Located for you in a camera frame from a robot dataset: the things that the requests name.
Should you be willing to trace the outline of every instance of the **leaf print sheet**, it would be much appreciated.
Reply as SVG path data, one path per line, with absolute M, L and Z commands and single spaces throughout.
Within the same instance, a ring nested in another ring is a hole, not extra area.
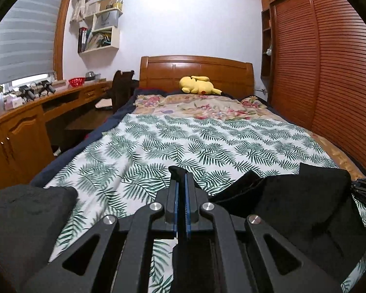
M 303 128 L 273 119 L 216 120 L 128 114 L 65 166 L 47 186 L 73 186 L 78 202 L 57 239 L 57 257 L 101 217 L 132 215 L 169 186 L 171 165 L 192 172 L 214 195 L 249 170 L 261 177 L 298 173 L 299 163 L 337 167 Z M 357 202 L 364 222 L 366 209 Z M 155 240 L 149 292 L 167 293 L 174 240 Z M 366 270 L 366 254 L 342 284 Z

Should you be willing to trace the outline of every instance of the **stuffed animal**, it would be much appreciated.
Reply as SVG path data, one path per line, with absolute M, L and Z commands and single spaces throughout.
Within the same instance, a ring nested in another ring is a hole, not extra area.
M 204 76 L 183 77 L 179 85 L 187 94 L 221 94 L 221 90 L 215 89 L 210 79 Z

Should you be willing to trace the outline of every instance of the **sliding wardrobe door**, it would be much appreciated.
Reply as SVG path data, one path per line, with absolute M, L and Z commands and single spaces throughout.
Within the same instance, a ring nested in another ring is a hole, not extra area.
M 310 128 L 318 83 L 318 32 L 310 0 L 281 0 L 274 6 L 275 66 L 272 106 L 290 121 Z
M 347 0 L 313 0 L 320 84 L 312 131 L 366 168 L 366 25 Z

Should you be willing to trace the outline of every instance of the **pink object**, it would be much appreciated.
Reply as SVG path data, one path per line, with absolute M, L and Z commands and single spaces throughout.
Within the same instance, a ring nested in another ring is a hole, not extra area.
M 72 87 L 79 87 L 79 86 L 81 86 L 84 82 L 85 82 L 85 77 L 77 77 L 77 78 L 69 79 L 69 84 L 70 84 Z

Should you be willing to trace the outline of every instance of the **window blind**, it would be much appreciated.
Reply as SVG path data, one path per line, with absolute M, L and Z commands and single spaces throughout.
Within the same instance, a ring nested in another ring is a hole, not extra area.
M 53 72 L 61 0 L 17 0 L 0 22 L 0 84 Z

